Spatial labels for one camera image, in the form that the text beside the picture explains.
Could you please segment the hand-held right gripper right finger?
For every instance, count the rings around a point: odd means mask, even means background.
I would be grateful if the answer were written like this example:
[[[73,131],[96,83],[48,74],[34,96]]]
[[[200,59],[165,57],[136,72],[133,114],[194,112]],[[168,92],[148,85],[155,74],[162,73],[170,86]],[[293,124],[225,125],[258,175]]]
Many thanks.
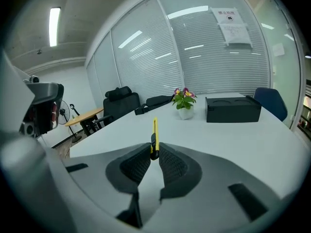
[[[160,144],[164,187],[146,233],[254,232],[282,201],[235,163],[172,144]]]

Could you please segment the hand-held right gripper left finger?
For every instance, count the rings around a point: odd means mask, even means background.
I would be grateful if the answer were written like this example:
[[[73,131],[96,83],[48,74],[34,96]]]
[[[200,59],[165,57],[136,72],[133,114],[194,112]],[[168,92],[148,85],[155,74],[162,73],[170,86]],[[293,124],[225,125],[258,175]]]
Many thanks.
[[[110,216],[133,227],[143,226],[139,209],[140,185],[148,170],[151,144],[70,158],[63,161],[82,192]]]

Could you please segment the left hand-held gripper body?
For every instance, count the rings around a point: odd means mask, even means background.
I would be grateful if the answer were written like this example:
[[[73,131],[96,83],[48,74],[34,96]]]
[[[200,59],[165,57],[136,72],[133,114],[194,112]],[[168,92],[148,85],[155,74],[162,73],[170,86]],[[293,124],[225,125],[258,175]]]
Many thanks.
[[[27,83],[40,83],[37,76],[31,76]],[[44,102],[37,105],[30,105],[20,126],[19,132],[32,138],[38,138],[51,131],[58,125],[58,108],[55,102]]]

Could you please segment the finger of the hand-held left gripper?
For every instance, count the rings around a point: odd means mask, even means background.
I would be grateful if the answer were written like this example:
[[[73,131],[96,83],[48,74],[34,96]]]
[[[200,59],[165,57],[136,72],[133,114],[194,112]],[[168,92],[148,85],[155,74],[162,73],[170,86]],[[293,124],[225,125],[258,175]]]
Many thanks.
[[[59,105],[64,94],[64,86],[58,83],[27,83],[26,86],[35,95],[32,105],[55,102]]]

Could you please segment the yellow utility knife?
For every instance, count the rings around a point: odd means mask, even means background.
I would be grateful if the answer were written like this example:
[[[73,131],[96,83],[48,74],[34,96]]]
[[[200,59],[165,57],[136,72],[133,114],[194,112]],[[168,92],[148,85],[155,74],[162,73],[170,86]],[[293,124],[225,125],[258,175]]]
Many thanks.
[[[153,132],[151,135],[151,160],[156,160],[159,157],[159,137],[158,137],[158,120],[157,117],[153,120]]]

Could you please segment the black standing fan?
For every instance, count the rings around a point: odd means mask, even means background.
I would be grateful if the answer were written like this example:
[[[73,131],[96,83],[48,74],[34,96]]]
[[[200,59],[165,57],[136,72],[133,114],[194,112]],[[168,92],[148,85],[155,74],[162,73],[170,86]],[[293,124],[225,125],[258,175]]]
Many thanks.
[[[59,113],[58,123],[61,125],[65,125],[70,119],[69,106],[67,105],[65,101],[61,101],[58,113]],[[70,126],[69,126],[69,130],[72,135],[72,138],[71,138],[72,143],[76,143],[79,140],[81,140],[82,137],[80,135],[76,135],[76,133],[73,132]]]

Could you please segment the round wooden table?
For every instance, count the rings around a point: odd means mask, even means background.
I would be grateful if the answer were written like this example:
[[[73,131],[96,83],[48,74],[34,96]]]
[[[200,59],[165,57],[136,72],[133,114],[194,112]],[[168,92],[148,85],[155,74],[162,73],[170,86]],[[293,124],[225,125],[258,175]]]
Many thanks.
[[[89,119],[95,119],[97,120],[98,117],[97,117],[97,114],[101,113],[104,111],[104,108],[103,107],[100,107],[100,108],[97,108],[97,109],[93,109],[89,112],[86,112],[84,114],[81,114],[79,116],[76,116],[75,118],[69,120],[65,126],[66,127],[69,127],[69,126],[73,126],[75,124],[80,124],[84,130],[84,133],[86,134],[86,136],[90,136],[91,135],[91,132],[89,131],[87,125],[86,125],[86,121],[89,120]]]

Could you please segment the long ceiling light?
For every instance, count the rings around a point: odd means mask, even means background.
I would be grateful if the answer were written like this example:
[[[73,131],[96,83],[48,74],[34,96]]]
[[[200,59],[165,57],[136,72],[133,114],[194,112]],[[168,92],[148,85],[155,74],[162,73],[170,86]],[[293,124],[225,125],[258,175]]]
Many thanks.
[[[49,15],[49,44],[50,47],[57,46],[57,29],[60,16],[60,7],[54,7],[50,9]]]

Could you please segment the black office chair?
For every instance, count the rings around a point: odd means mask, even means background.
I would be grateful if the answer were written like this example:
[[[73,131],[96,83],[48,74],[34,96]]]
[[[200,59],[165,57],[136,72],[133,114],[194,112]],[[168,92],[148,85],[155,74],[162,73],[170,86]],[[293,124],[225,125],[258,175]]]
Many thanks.
[[[140,106],[138,93],[132,92],[128,86],[117,87],[105,93],[105,99],[103,100],[104,116],[95,120],[94,123],[100,125],[102,122],[107,126]]]

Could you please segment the black box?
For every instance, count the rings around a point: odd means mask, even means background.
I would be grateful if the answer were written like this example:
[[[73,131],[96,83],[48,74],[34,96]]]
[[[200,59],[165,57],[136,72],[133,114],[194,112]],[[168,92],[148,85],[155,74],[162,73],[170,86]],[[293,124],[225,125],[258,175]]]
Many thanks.
[[[205,98],[207,123],[257,122],[261,104],[250,96],[235,98]]]

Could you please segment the potted flower plant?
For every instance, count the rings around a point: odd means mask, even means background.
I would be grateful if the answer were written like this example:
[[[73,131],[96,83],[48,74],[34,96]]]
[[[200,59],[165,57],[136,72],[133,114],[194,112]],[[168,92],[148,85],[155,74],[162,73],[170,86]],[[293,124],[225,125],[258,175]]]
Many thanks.
[[[182,120],[190,119],[194,116],[194,104],[197,96],[190,92],[188,88],[174,90],[173,105],[176,105],[178,114]]]

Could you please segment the black bag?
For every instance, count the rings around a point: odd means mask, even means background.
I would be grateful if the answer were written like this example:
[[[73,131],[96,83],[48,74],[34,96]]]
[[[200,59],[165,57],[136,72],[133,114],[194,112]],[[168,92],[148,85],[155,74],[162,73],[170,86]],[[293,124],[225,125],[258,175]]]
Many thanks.
[[[159,108],[163,105],[170,103],[173,100],[174,95],[171,96],[157,96],[148,98],[144,104],[135,109],[135,115],[143,115],[151,110]]]

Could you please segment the blue chair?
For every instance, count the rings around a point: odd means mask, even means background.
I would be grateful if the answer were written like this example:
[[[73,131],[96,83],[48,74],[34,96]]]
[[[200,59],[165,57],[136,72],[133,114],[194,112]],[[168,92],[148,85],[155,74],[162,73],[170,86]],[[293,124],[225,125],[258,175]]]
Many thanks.
[[[288,116],[285,102],[276,89],[259,87],[255,90],[253,98],[280,121],[284,121]]]

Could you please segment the white printed paper sheet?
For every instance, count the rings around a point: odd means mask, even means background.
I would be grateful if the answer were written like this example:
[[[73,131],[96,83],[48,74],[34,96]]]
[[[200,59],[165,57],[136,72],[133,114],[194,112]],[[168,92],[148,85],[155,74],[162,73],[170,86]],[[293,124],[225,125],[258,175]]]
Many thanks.
[[[221,32],[225,39],[225,44],[249,44],[251,47],[252,41],[250,39],[248,30],[245,24],[219,24]]]

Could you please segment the white paper sign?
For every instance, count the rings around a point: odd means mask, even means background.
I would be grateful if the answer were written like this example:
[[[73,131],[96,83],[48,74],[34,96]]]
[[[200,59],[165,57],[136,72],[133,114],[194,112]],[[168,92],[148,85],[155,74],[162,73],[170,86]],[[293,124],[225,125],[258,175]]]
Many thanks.
[[[244,24],[236,8],[211,8],[218,24]]]

